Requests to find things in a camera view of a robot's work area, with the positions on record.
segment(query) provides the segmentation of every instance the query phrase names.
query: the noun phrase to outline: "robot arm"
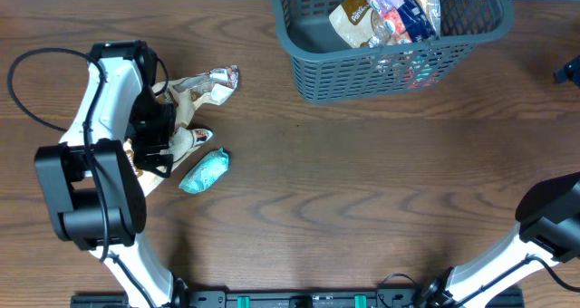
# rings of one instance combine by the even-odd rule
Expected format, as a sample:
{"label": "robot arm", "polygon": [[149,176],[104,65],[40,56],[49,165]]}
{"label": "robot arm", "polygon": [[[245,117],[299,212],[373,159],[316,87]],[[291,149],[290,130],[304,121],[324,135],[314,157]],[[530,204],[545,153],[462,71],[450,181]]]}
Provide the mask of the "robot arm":
{"label": "robot arm", "polygon": [[[172,104],[159,104],[151,89],[158,58],[146,43],[99,43],[89,55],[106,74],[92,112],[90,144],[84,143],[83,123],[101,82],[93,63],[71,128],[58,145],[36,153],[38,179],[55,233],[101,257],[104,218],[97,191],[75,187],[76,182],[93,177],[87,161],[94,159],[109,216],[111,245],[104,263],[129,294],[131,306],[162,306],[171,302],[174,280],[142,233],[147,218],[145,196],[122,143],[131,139],[137,168],[168,177],[173,158],[160,155],[160,150],[169,147],[175,111]],[[85,145],[90,147],[90,157]]]}
{"label": "robot arm", "polygon": [[519,203],[516,225],[482,256],[448,269],[417,304],[484,307],[512,284],[580,255],[580,173],[542,181]]}

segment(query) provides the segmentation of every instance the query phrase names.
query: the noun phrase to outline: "green connector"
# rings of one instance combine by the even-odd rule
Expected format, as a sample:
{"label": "green connector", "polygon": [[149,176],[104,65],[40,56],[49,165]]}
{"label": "green connector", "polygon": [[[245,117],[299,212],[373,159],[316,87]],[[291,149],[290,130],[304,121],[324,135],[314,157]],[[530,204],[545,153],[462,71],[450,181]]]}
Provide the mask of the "green connector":
{"label": "green connector", "polygon": [[366,295],[359,294],[354,296],[354,308],[366,308]]}
{"label": "green connector", "polygon": [[237,308],[250,308],[250,297],[238,297]]}

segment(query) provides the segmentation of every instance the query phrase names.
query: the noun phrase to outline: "gray plastic basket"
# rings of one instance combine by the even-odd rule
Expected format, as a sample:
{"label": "gray plastic basket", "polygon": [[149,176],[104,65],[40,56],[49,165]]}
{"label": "gray plastic basket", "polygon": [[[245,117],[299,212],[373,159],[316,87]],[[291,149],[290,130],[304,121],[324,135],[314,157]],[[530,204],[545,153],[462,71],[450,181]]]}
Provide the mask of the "gray plastic basket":
{"label": "gray plastic basket", "polygon": [[351,49],[328,15],[343,0],[272,0],[295,85],[307,102],[326,103],[407,92],[440,81],[479,43],[504,36],[515,16],[510,0],[440,0],[436,41]]}

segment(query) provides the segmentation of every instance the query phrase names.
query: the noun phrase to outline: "wooden table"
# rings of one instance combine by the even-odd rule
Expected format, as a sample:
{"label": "wooden table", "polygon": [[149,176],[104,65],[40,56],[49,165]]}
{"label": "wooden table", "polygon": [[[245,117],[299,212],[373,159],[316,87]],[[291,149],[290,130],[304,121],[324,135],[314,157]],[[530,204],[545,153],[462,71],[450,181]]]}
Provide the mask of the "wooden table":
{"label": "wooden table", "polygon": [[[216,137],[148,197],[160,259],[194,286],[373,287],[468,262],[514,224],[530,187],[580,169],[580,90],[552,81],[580,53],[580,3],[515,5],[507,37],[428,91],[312,106],[292,83],[269,0],[0,0],[0,305],[68,307],[75,292],[121,289],[53,233],[33,157],[60,134],[9,100],[17,55],[144,39],[175,78],[237,64],[237,93],[194,119]],[[51,54],[23,63],[14,86],[31,111],[68,127],[86,79],[81,60]],[[230,171],[216,185],[196,196],[177,188],[222,147]],[[578,266],[556,270],[580,284]],[[521,287],[528,307],[580,300],[546,272]]]}

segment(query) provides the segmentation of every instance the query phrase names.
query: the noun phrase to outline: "light blue package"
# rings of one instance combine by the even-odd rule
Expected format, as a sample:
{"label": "light blue package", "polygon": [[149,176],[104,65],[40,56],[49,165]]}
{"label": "light blue package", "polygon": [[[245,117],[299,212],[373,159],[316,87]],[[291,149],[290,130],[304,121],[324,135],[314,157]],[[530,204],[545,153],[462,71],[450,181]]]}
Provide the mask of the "light blue package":
{"label": "light blue package", "polygon": [[189,194],[200,193],[218,180],[229,165],[229,156],[224,149],[214,150],[190,171],[179,183],[179,189],[187,191]]}

